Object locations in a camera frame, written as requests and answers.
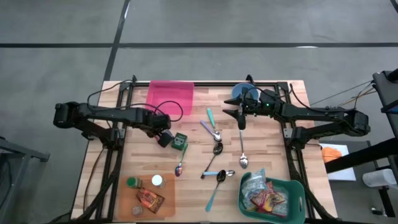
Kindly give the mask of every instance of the green plastic tray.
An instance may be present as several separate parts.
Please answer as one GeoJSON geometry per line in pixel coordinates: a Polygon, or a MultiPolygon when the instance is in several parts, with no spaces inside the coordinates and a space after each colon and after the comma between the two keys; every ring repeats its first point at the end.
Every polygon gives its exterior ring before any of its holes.
{"type": "Polygon", "coordinates": [[[243,206],[243,194],[241,193],[242,182],[246,180],[251,175],[250,172],[245,173],[242,176],[241,183],[239,185],[239,195],[238,195],[238,208],[241,213],[247,217],[255,218],[259,220],[264,220],[275,224],[303,224],[305,220],[305,194],[304,188],[300,182],[296,180],[284,181],[273,178],[267,178],[268,181],[272,181],[274,189],[284,189],[289,195],[288,201],[288,214],[286,217],[278,217],[266,213],[257,213],[246,211],[243,206]]]}

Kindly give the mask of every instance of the wooden cutting board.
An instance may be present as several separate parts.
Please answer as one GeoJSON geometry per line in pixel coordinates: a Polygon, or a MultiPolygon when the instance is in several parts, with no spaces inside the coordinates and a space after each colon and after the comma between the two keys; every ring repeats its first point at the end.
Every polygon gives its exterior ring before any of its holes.
{"type": "Polygon", "coordinates": [[[175,179],[174,174],[162,174],[166,180],[166,184],[162,188],[152,185],[153,175],[139,175],[136,176],[142,180],[142,187],[150,190],[165,198],[162,206],[156,214],[151,212],[148,208],[144,207],[138,201],[136,194],[138,189],[129,188],[126,184],[129,176],[121,178],[119,183],[119,207],[117,219],[119,222],[130,222],[136,220],[164,220],[165,217],[172,217],[175,215],[175,179]],[[142,214],[139,216],[132,215],[132,208],[140,205],[142,207],[142,214]]]}

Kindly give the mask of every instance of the teal spoon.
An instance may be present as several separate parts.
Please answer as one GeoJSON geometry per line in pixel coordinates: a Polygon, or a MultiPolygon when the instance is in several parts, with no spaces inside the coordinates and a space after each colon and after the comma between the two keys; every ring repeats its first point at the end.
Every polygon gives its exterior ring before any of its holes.
{"type": "Polygon", "coordinates": [[[220,135],[220,133],[216,130],[216,123],[214,122],[213,113],[211,112],[211,109],[210,109],[210,108],[207,108],[207,115],[208,115],[209,118],[210,118],[210,122],[211,122],[211,125],[213,126],[214,133],[215,133],[216,135],[220,135]]]}
{"type": "Polygon", "coordinates": [[[225,177],[226,177],[226,172],[225,172],[225,170],[221,170],[221,171],[217,174],[217,186],[216,186],[216,189],[214,189],[214,192],[213,192],[213,195],[212,195],[211,198],[210,198],[210,201],[209,201],[209,202],[207,203],[207,205],[206,205],[206,208],[205,208],[206,212],[210,212],[211,206],[213,206],[214,196],[216,195],[217,188],[218,188],[218,186],[219,186],[220,183],[224,182],[225,177]]]}

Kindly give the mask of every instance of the concrete floor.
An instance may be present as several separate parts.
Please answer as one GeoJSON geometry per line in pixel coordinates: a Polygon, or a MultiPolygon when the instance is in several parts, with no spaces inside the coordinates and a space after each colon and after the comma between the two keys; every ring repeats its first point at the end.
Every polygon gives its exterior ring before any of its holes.
{"type": "MultiPolygon", "coordinates": [[[[123,2],[0,1],[0,43],[112,43],[123,2]]],[[[397,21],[389,0],[132,0],[121,42],[396,42],[397,21]]],[[[13,223],[48,222],[71,208],[87,141],[79,131],[53,126],[53,107],[85,101],[100,89],[109,53],[0,49],[0,135],[51,153],[48,163],[31,163],[13,223]]],[[[257,80],[305,80],[315,102],[370,80],[374,72],[397,68],[397,58],[397,49],[387,47],[119,49],[111,80],[133,74],[139,80],[237,80],[251,74],[257,80]]],[[[359,90],[317,106],[337,105],[359,90]]],[[[333,140],[375,144],[391,138],[380,107],[377,95],[360,99],[358,109],[369,115],[372,132],[333,140]]],[[[396,195],[391,200],[398,203],[396,195]]],[[[338,210],[361,206],[336,204],[338,210]]]]}

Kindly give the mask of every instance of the metal spoon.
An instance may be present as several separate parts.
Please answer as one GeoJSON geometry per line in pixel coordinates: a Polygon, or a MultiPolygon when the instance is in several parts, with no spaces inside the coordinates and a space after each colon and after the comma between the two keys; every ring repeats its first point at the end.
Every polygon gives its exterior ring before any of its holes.
{"type": "MultiPolygon", "coordinates": [[[[214,159],[216,156],[218,156],[218,155],[221,154],[221,152],[223,151],[223,148],[224,148],[224,146],[223,146],[223,143],[222,143],[222,142],[218,142],[218,143],[214,146],[214,148],[213,148],[213,154],[214,154],[214,156],[213,156],[213,158],[211,158],[211,161],[210,161],[209,165],[206,167],[205,172],[209,169],[211,162],[213,162],[213,159],[214,159]]],[[[204,178],[205,178],[205,175],[202,174],[202,175],[200,176],[200,178],[201,178],[201,179],[204,179],[204,178]]]]}
{"type": "Polygon", "coordinates": [[[180,159],[180,163],[178,166],[175,167],[174,174],[176,177],[179,177],[182,174],[182,159],[184,158],[185,151],[187,150],[188,144],[185,144],[184,148],[182,149],[182,156],[180,159]]]}
{"type": "Polygon", "coordinates": [[[221,134],[216,130],[216,124],[215,124],[214,119],[213,119],[213,113],[211,112],[210,108],[207,108],[207,115],[210,118],[211,125],[213,125],[214,134],[217,135],[217,136],[220,136],[220,138],[221,138],[221,134]]]}
{"type": "Polygon", "coordinates": [[[213,136],[213,139],[220,142],[221,141],[221,134],[218,133],[213,133],[213,131],[207,126],[207,124],[204,121],[200,121],[201,125],[206,128],[206,130],[213,136]]]}
{"type": "Polygon", "coordinates": [[[239,164],[243,169],[246,169],[249,164],[248,158],[243,153],[243,137],[242,137],[242,130],[239,130],[239,137],[241,138],[241,149],[242,149],[242,156],[239,159],[239,164]]]}
{"type": "MultiPolygon", "coordinates": [[[[207,176],[207,175],[217,175],[219,172],[212,172],[212,171],[206,171],[203,172],[203,175],[207,176]]],[[[235,170],[227,170],[226,171],[226,175],[228,177],[232,177],[235,174],[235,170]]]]}
{"type": "Polygon", "coordinates": [[[219,185],[220,183],[224,182],[225,177],[226,177],[226,172],[225,172],[225,170],[221,170],[221,171],[217,174],[217,186],[216,186],[216,189],[214,189],[214,192],[213,192],[213,195],[212,195],[211,198],[210,198],[210,201],[209,201],[209,202],[207,203],[207,205],[206,205],[206,208],[205,208],[205,211],[206,211],[206,212],[210,212],[211,206],[213,206],[214,196],[216,195],[218,185],[219,185]]]}

